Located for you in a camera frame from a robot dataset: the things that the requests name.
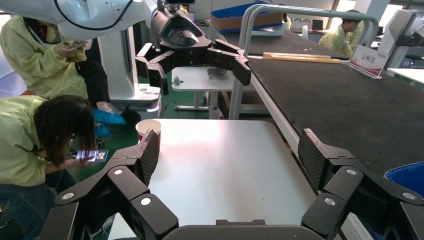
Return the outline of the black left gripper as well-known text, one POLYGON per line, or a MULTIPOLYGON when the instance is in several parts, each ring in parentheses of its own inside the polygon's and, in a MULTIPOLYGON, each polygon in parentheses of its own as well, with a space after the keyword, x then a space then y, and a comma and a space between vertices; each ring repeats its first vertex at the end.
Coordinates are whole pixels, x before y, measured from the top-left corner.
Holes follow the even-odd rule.
POLYGON ((201 65, 200 60, 206 54, 207 65, 232 71, 243 86, 250 84, 252 71, 244 56, 245 51, 220 39, 212 42, 180 10, 157 10, 152 16, 150 29, 159 48, 152 43, 141 48, 135 57, 137 73, 149 80, 151 87, 160 88, 164 96, 169 95, 167 73, 174 68, 174 56, 182 57, 188 64, 201 65))

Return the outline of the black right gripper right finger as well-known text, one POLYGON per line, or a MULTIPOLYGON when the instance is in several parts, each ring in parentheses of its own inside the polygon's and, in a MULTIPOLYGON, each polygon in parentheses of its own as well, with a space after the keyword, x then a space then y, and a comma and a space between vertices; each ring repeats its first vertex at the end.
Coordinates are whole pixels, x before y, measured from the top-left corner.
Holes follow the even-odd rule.
POLYGON ((349 214, 364 220, 385 240, 424 237, 424 198, 416 191, 367 170, 348 150, 324 144, 305 128, 298 159, 318 196, 301 225, 332 240, 349 214))

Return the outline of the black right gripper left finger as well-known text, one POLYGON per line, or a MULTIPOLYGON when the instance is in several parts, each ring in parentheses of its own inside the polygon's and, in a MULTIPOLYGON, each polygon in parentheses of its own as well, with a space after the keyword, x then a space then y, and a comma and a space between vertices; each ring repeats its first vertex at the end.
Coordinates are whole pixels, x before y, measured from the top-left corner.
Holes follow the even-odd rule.
POLYGON ((101 171, 57 195, 40 239, 90 240, 115 214, 138 239, 163 239, 179 220, 148 187, 158 160, 159 137, 149 129, 137 145, 117 150, 101 171))

